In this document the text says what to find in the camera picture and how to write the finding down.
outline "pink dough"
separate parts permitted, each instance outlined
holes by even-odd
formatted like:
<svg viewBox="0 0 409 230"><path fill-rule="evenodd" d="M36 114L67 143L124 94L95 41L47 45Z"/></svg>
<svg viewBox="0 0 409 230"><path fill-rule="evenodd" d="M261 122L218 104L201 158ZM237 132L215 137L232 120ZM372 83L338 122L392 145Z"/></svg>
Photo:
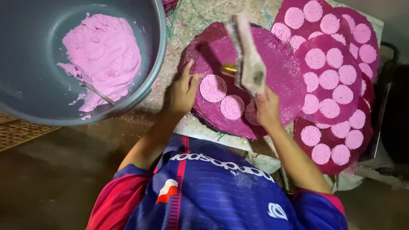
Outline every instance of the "pink dough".
<svg viewBox="0 0 409 230"><path fill-rule="evenodd" d="M306 20L314 23L321 19L323 10L316 0L312 0L305 4L303 12Z"/></svg>
<svg viewBox="0 0 409 230"><path fill-rule="evenodd" d="M331 127L330 124L315 124L315 126L317 126L320 129L328 129L329 127Z"/></svg>
<svg viewBox="0 0 409 230"><path fill-rule="evenodd" d="M325 70L319 76L319 84L326 90L332 90L337 87L339 82L338 73L335 70Z"/></svg>
<svg viewBox="0 0 409 230"><path fill-rule="evenodd" d="M313 72L304 74L304 82L307 84L307 92L312 92L318 88L318 76Z"/></svg>
<svg viewBox="0 0 409 230"><path fill-rule="evenodd" d="M326 144L317 144L312 149L311 159L319 165L326 164L330 160L330 157L331 149Z"/></svg>
<svg viewBox="0 0 409 230"><path fill-rule="evenodd" d="M337 48L332 48L327 52L327 63L332 68L338 69L344 61L344 56Z"/></svg>
<svg viewBox="0 0 409 230"><path fill-rule="evenodd" d="M355 20L348 14L343 14L342 17L348 22L349 29L351 30L352 33L352 31L355 28Z"/></svg>
<svg viewBox="0 0 409 230"><path fill-rule="evenodd" d="M357 109L354 114L348 119L349 124L351 124L351 127L354 129L362 129L365 125L365 119L366 115L365 113Z"/></svg>
<svg viewBox="0 0 409 230"><path fill-rule="evenodd" d="M199 89L201 95L210 102L220 101L227 92L227 86L223 78L213 74L203 78Z"/></svg>
<svg viewBox="0 0 409 230"><path fill-rule="evenodd" d="M273 27L271 28L271 32L283 43L288 42L291 37L290 29L283 23L274 23Z"/></svg>
<svg viewBox="0 0 409 230"><path fill-rule="evenodd" d="M366 91L366 82L364 80L362 80L361 97L364 96L365 91Z"/></svg>
<svg viewBox="0 0 409 230"><path fill-rule="evenodd" d="M308 146L315 146L321 140L321 132L315 126L307 126L301 131L301 140Z"/></svg>
<svg viewBox="0 0 409 230"><path fill-rule="evenodd" d="M302 111L305 114L313 114L319 109L319 100L316 96L312 94L307 94L304 100L304 107Z"/></svg>
<svg viewBox="0 0 409 230"><path fill-rule="evenodd" d="M351 103L352 99L354 98L354 93L352 90L345 85L337 86L333 91L333 99L335 102L346 105Z"/></svg>
<svg viewBox="0 0 409 230"><path fill-rule="evenodd" d="M352 54L352 56L354 56L355 59L358 58L358 51L359 48L354 45L353 43L349 44L349 52Z"/></svg>
<svg viewBox="0 0 409 230"><path fill-rule="evenodd" d="M326 118L336 118L340 113L340 108L334 100L327 98L319 103L319 111Z"/></svg>
<svg viewBox="0 0 409 230"><path fill-rule="evenodd" d="M339 81L345 85L351 85L357 78L357 71L352 65L343 65L338 70Z"/></svg>
<svg viewBox="0 0 409 230"><path fill-rule="evenodd" d="M348 149L357 149L362 145L364 135L359 130L351 130L345 138L345 145Z"/></svg>
<svg viewBox="0 0 409 230"><path fill-rule="evenodd" d="M253 102L250 102L246 106L246 110L244 111L244 117L250 124L260 126L257 120L257 107Z"/></svg>
<svg viewBox="0 0 409 230"><path fill-rule="evenodd" d="M348 163L351 152L343 145L339 144L331 150L331 159L337 165L344 165Z"/></svg>
<svg viewBox="0 0 409 230"><path fill-rule="evenodd" d="M352 35L355 41L365 44L371 39L371 29L364 23L361 23L355 26Z"/></svg>
<svg viewBox="0 0 409 230"><path fill-rule="evenodd" d="M349 124L348 121L344 121L344 122L334 124L331 126L331 132L337 138L345 138L350 129L351 129L351 125Z"/></svg>
<svg viewBox="0 0 409 230"><path fill-rule="evenodd" d="M68 75L83 80L113 101L127 95L128 85L141 68L141 54L124 18L95 14L82 20L63 38L71 63L58 63ZM89 112L107 102L87 89L80 111Z"/></svg>
<svg viewBox="0 0 409 230"><path fill-rule="evenodd" d="M335 34L339 30L339 19L333 14L327 14L322 18L319 26L322 32Z"/></svg>
<svg viewBox="0 0 409 230"><path fill-rule="evenodd" d="M313 70L322 68L325 65L325 60L325 53L317 48L308 51L305 57L307 65Z"/></svg>
<svg viewBox="0 0 409 230"><path fill-rule="evenodd" d="M376 50L368 44L362 45L359 48L359 57L365 63L372 63L376 60Z"/></svg>
<svg viewBox="0 0 409 230"><path fill-rule="evenodd" d="M229 120L239 119L244 112L244 102L237 95L229 95L220 103L220 112Z"/></svg>
<svg viewBox="0 0 409 230"><path fill-rule="evenodd" d="M296 51L300 47L300 45L304 43L305 41L306 41L305 38L295 35L290 39L290 45L292 46L294 51Z"/></svg>
<svg viewBox="0 0 409 230"><path fill-rule="evenodd" d="M345 38L344 38L344 36L342 34L332 34L331 37L333 39L339 41L343 45L346 45L346 40L345 40Z"/></svg>
<svg viewBox="0 0 409 230"><path fill-rule="evenodd" d="M373 71L371 69L371 67L366 64L366 63L361 63L359 64L359 68L361 69L361 71L366 74L370 79L373 78Z"/></svg>
<svg viewBox="0 0 409 230"><path fill-rule="evenodd" d="M323 35L323 34L324 34L323 32L315 31L315 32L313 32L312 34L310 34L310 36L308 37L308 40L310 40L310 39L312 39L312 38L315 38L315 37L317 37L317 36Z"/></svg>
<svg viewBox="0 0 409 230"><path fill-rule="evenodd" d="M284 22L293 29L298 29L304 24L304 14L297 7L290 7L285 13Z"/></svg>

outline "pink rice cracker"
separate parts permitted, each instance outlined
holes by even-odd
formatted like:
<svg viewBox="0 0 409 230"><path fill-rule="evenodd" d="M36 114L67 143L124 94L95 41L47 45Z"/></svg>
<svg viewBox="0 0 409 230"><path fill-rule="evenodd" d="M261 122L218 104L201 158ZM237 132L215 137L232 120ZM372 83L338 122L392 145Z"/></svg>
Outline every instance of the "pink rice cracker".
<svg viewBox="0 0 409 230"><path fill-rule="evenodd" d="M339 144L331 150L331 159L337 165L344 165L348 163L351 152L343 145Z"/></svg>
<svg viewBox="0 0 409 230"><path fill-rule="evenodd" d="M283 23L274 23L271 32L283 43L288 42L291 38L291 30Z"/></svg>
<svg viewBox="0 0 409 230"><path fill-rule="evenodd" d="M223 78L213 74L203 78L199 89L203 98L210 102L220 101L227 92L227 86Z"/></svg>
<svg viewBox="0 0 409 230"><path fill-rule="evenodd" d="M301 131L301 140L308 146L315 146L321 139L321 132L315 126L307 126Z"/></svg>
<svg viewBox="0 0 409 230"><path fill-rule="evenodd" d="M371 29L364 23L361 23L355 26L352 35L355 41L365 44L371 39Z"/></svg>
<svg viewBox="0 0 409 230"><path fill-rule="evenodd" d="M357 71L352 65L343 65L338 70L339 81L345 85L351 85L357 78Z"/></svg>
<svg viewBox="0 0 409 230"><path fill-rule="evenodd" d="M314 23L321 19L323 10L322 6L317 1L312 0L305 4L303 12L306 20Z"/></svg>
<svg viewBox="0 0 409 230"><path fill-rule="evenodd" d="M319 26L322 32L335 34L339 30L339 19L333 14L327 14L322 18Z"/></svg>
<svg viewBox="0 0 409 230"><path fill-rule="evenodd" d="M304 82L307 84L307 92L313 92L318 88L319 80L318 76L313 72L304 74Z"/></svg>
<svg viewBox="0 0 409 230"><path fill-rule="evenodd" d="M366 115L365 113L357 109L354 114L348 119L349 124L351 124L351 127L354 129L362 129L365 125L365 119Z"/></svg>
<svg viewBox="0 0 409 230"><path fill-rule="evenodd" d="M351 130L345 138L345 145L348 149L357 149L362 145L364 135L359 130Z"/></svg>
<svg viewBox="0 0 409 230"><path fill-rule="evenodd" d="M354 99L354 93L345 85L337 86L333 91L333 99L338 104L349 104Z"/></svg>
<svg viewBox="0 0 409 230"><path fill-rule="evenodd" d="M244 102L237 95L229 95L220 103L220 112L229 120L237 120L243 115Z"/></svg>
<svg viewBox="0 0 409 230"><path fill-rule="evenodd" d="M359 48L359 57L365 63L372 63L377 57L376 50L371 45L362 45L361 48Z"/></svg>
<svg viewBox="0 0 409 230"><path fill-rule="evenodd" d="M290 7L285 12L284 22L293 29L298 29L304 24L304 14L297 7Z"/></svg>
<svg viewBox="0 0 409 230"><path fill-rule="evenodd" d="M348 121L344 121L344 122L334 124L331 126L331 132L337 138L345 138L350 129L351 129L351 125L349 124Z"/></svg>
<svg viewBox="0 0 409 230"><path fill-rule="evenodd" d="M336 118L340 109L338 104L332 99L325 99L319 103L319 111L327 118Z"/></svg>
<svg viewBox="0 0 409 230"><path fill-rule="evenodd" d="M244 111L244 117L250 124L254 126L260 126L260 124L257 121L257 107L253 102L250 102L246 106L246 110Z"/></svg>
<svg viewBox="0 0 409 230"><path fill-rule="evenodd" d="M338 69L341 67L344 61L344 56L341 51L337 48L332 48L327 52L327 63L332 68Z"/></svg>
<svg viewBox="0 0 409 230"><path fill-rule="evenodd" d="M319 76L319 84L326 90L332 90L337 87L339 82L338 73L335 70L325 70Z"/></svg>
<svg viewBox="0 0 409 230"><path fill-rule="evenodd" d="M331 149L326 144L317 144L312 149L311 159L319 165L326 164L330 160L330 157Z"/></svg>
<svg viewBox="0 0 409 230"><path fill-rule="evenodd" d="M307 52L305 56L305 61L307 65L313 69L317 70L322 68L325 65L326 56L325 53L322 52L321 49L311 49Z"/></svg>
<svg viewBox="0 0 409 230"><path fill-rule="evenodd" d="M319 109L319 100L316 96L312 94L307 94L304 100L304 107L302 111L305 114L313 114Z"/></svg>

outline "red sleeve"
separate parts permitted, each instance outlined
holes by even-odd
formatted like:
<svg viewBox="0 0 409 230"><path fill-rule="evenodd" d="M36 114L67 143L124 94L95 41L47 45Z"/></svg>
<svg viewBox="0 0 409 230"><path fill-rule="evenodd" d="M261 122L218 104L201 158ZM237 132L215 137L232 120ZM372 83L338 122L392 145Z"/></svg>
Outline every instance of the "red sleeve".
<svg viewBox="0 0 409 230"><path fill-rule="evenodd" d="M135 175L128 172L109 182L98 196L86 229L123 229L145 196L151 178L151 173Z"/></svg>

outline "magenta sheet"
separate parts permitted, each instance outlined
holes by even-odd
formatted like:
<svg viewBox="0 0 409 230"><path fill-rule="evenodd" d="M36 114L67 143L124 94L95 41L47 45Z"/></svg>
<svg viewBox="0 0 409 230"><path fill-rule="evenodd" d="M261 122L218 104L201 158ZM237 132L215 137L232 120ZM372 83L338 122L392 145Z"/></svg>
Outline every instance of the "magenta sheet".
<svg viewBox="0 0 409 230"><path fill-rule="evenodd" d="M323 165L315 164L323 174L338 175L341 171L348 168L350 165L356 163L358 161L359 156L365 151L366 147L368 146L373 135L373 130L371 126L371 113L368 110L368 106L366 105L362 97L359 99L358 109L362 110L366 115L365 125L362 129L360 129L360 131L364 135L364 141L362 142L362 145L358 149L350 150L351 156L349 158L348 163L346 163L345 165L337 165L332 161L331 158L326 164ZM314 126L315 124L301 117L296 117L294 119L294 140L301 147L301 149L309 157L311 157L312 149L314 147L305 145L301 140L301 131L303 130L304 127L309 125ZM319 143L328 145L330 149L334 148L339 144L345 144L345 138L335 137L331 131L331 128L320 129L320 132L322 136L321 141Z"/></svg>
<svg viewBox="0 0 409 230"><path fill-rule="evenodd" d="M288 124L301 110L306 94L306 84L299 63L294 58L291 48L282 44L268 30L259 27L251 27L251 30L254 43L267 68L266 85L280 96L281 123ZM232 41L222 23L212 23L188 45L182 66L190 58L196 60L194 73L222 77L227 85L226 96L241 97L245 106L251 102L250 95L234 85L234 78L220 72L221 63L235 63L236 60ZM193 108L197 115L218 130L250 139L267 134L263 127L250 124L244 114L237 120L226 119L220 112L220 101L209 102L199 91L196 93Z"/></svg>
<svg viewBox="0 0 409 230"><path fill-rule="evenodd" d="M358 24L361 24L361 23L367 25L369 27L369 29L371 30L371 38L365 44L371 45L376 50L376 52L378 53L379 47L378 47L378 40L376 38L376 33L373 30L372 24L368 21L368 19L365 16L361 15L356 10L353 10L353 9L347 8L347 7L336 7L336 8L333 9L332 13L337 14L337 15L341 15L341 16L344 15L344 14L351 16L355 21L355 25L358 25ZM342 32L342 34L345 37L348 38L346 40L346 42L347 42L346 45L348 47L349 47L349 45L351 43L356 45L358 48L360 48L361 46L364 45L364 44L360 44L357 41L355 41L355 39L354 39L354 37L353 37L353 35L351 33L351 30L347 30L347 32L348 33ZM357 62L358 62L358 64L363 62L359 55L358 55L358 58L357 58ZM373 77L371 78L372 82L376 81L377 70L379 68L379 62L380 62L380 56L377 55L376 60L374 62L368 64L371 67L372 72L373 72Z"/></svg>
<svg viewBox="0 0 409 230"><path fill-rule="evenodd" d="M352 102L350 102L349 104L346 104L346 105L338 104L340 108L340 114L337 117L332 118L332 119L326 118L324 115L322 115L322 113L319 110L313 114L305 114L303 111L300 111L299 115L302 118L309 120L313 123L338 124L340 122L344 122L349 117L351 117L351 115L356 111L356 108L358 105L358 99L360 97L361 85L362 85L361 70L359 69L358 64L355 62L355 59L352 57L352 55L350 54L346 46L344 46L340 42L337 42L329 35L321 35L321 36L312 38L311 40L304 42L300 46L300 48L295 52L295 56L299 59L300 67L301 67L303 74L308 73L308 72L313 72L319 77L325 70L335 70L338 72L338 69L334 69L330 67L327 62L325 63L324 67L318 70L311 69L306 64L305 55L309 50L314 49L314 48L321 49L325 54L327 53L329 49L337 48L342 52L342 55L344 56L342 65L352 65L355 68L357 72L357 78L355 79L354 83L352 83L351 85L348 85L348 87L353 92L354 98ZM316 96L318 100L321 102L327 98L332 99L332 92L333 90L324 89L321 87L321 85L319 85L316 90L311 92L311 94Z"/></svg>

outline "pink disc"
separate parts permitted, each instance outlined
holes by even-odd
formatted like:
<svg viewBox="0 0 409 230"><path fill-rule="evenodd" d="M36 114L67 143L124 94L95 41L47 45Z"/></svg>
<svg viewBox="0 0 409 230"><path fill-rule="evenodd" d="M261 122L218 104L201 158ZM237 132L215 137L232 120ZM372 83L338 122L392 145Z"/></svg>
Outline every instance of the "pink disc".
<svg viewBox="0 0 409 230"><path fill-rule="evenodd" d="M349 124L354 129L362 129L365 125L366 115L365 113L357 109L354 114L348 119Z"/></svg>
<svg viewBox="0 0 409 230"><path fill-rule="evenodd" d="M343 65L338 70L339 81L345 85L351 85L357 78L357 71L352 65Z"/></svg>
<svg viewBox="0 0 409 230"><path fill-rule="evenodd" d="M314 23L321 19L323 10L316 0L312 0L304 5L303 12L306 20Z"/></svg>
<svg viewBox="0 0 409 230"><path fill-rule="evenodd" d="M332 90L337 87L339 82L338 73L335 70L325 70L319 76L319 84L326 90Z"/></svg>
<svg viewBox="0 0 409 230"><path fill-rule="evenodd" d="M308 146L315 146L321 140L321 132L315 126L307 126L301 131L301 140Z"/></svg>
<svg viewBox="0 0 409 230"><path fill-rule="evenodd" d="M345 145L348 149L357 149L362 145L364 135L359 130L351 130L345 138Z"/></svg>
<svg viewBox="0 0 409 230"><path fill-rule="evenodd" d="M315 126L317 126L320 129L328 129L329 127L331 127L330 124L315 124Z"/></svg>
<svg viewBox="0 0 409 230"><path fill-rule="evenodd" d="M319 109L319 100L316 96L312 94L307 94L304 99L304 106L302 111L305 114L313 114Z"/></svg>
<svg viewBox="0 0 409 230"><path fill-rule="evenodd" d="M217 75L207 75L200 83L200 94L210 102L223 99L227 92L227 86L223 78Z"/></svg>
<svg viewBox="0 0 409 230"><path fill-rule="evenodd" d="M297 7L288 8L284 16L284 22L293 29L300 28L304 24L304 14L302 10Z"/></svg>
<svg viewBox="0 0 409 230"><path fill-rule="evenodd" d="M338 104L332 99L325 99L319 103L319 111L326 118L336 118L340 113Z"/></svg>
<svg viewBox="0 0 409 230"><path fill-rule="evenodd" d="M351 152L343 145L339 144L331 150L331 159L337 165L344 165L348 163Z"/></svg>
<svg viewBox="0 0 409 230"><path fill-rule="evenodd" d="M361 97L364 96L366 90L366 82L362 80L362 87L361 87Z"/></svg>
<svg viewBox="0 0 409 230"><path fill-rule="evenodd" d="M366 76L368 76L370 79L373 78L373 71L371 69L371 67L366 64L366 63L361 63L359 64L359 68L361 69L361 71L366 74Z"/></svg>
<svg viewBox="0 0 409 230"><path fill-rule="evenodd" d="M352 33L352 31L355 28L355 20L348 14L343 14L342 17L348 22L349 29L351 30Z"/></svg>
<svg viewBox="0 0 409 230"><path fill-rule="evenodd" d="M315 37L317 37L317 36L323 35L323 34L324 34L323 32L315 31L315 32L313 32L312 34L310 34L310 36L308 37L308 40L310 40L310 39L312 39L312 38L315 38Z"/></svg>
<svg viewBox="0 0 409 230"><path fill-rule="evenodd" d="M244 112L244 102L237 95L229 95L220 103L220 112L229 120L239 119Z"/></svg>
<svg viewBox="0 0 409 230"><path fill-rule="evenodd" d="M351 103L354 98L354 93L352 90L345 85L337 86L333 91L333 99L341 105L346 105Z"/></svg>
<svg viewBox="0 0 409 230"><path fill-rule="evenodd" d="M344 61L344 56L337 48L332 48L327 52L327 63L332 68L338 69Z"/></svg>
<svg viewBox="0 0 409 230"><path fill-rule="evenodd" d="M255 126L259 126L260 124L257 121L257 107L253 102L250 102L246 106L246 110L244 111L244 117L246 120Z"/></svg>
<svg viewBox="0 0 409 230"><path fill-rule="evenodd" d="M339 30L339 19L333 14L327 14L322 18L319 26L322 32L335 34Z"/></svg>
<svg viewBox="0 0 409 230"><path fill-rule="evenodd" d="M353 43L349 44L349 52L352 54L352 56L354 56L355 59L358 58L358 51L359 48L354 45Z"/></svg>
<svg viewBox="0 0 409 230"><path fill-rule="evenodd" d="M348 121L344 121L344 122L334 124L331 126L331 132L337 138L345 138L350 129L351 129L351 125L349 124Z"/></svg>
<svg viewBox="0 0 409 230"><path fill-rule="evenodd" d="M290 39L290 45L292 46L294 51L296 51L300 47L300 45L304 43L305 41L306 41L305 38L295 35Z"/></svg>
<svg viewBox="0 0 409 230"><path fill-rule="evenodd" d="M283 23L274 23L271 32L277 36L283 43L288 42L291 37L290 29Z"/></svg>
<svg viewBox="0 0 409 230"><path fill-rule="evenodd" d="M346 40L345 37L342 34L332 34L331 37L337 41L339 41L340 43L342 43L343 45L346 45Z"/></svg>
<svg viewBox="0 0 409 230"><path fill-rule="evenodd" d="M376 50L368 44L362 45L359 48L359 57L365 63L372 63L376 60Z"/></svg>
<svg viewBox="0 0 409 230"><path fill-rule="evenodd" d="M304 74L304 82L307 84L307 92L312 92L318 88L318 76L313 72Z"/></svg>
<svg viewBox="0 0 409 230"><path fill-rule="evenodd" d="M305 57L307 65L313 70L322 68L325 65L325 60L325 53L317 48L308 51Z"/></svg>
<svg viewBox="0 0 409 230"><path fill-rule="evenodd" d="M352 31L355 41L361 44L367 43L371 39L371 29L364 23L355 26Z"/></svg>
<svg viewBox="0 0 409 230"><path fill-rule="evenodd" d="M311 152L311 159L319 164L326 164L331 157L331 149L326 144L317 144Z"/></svg>

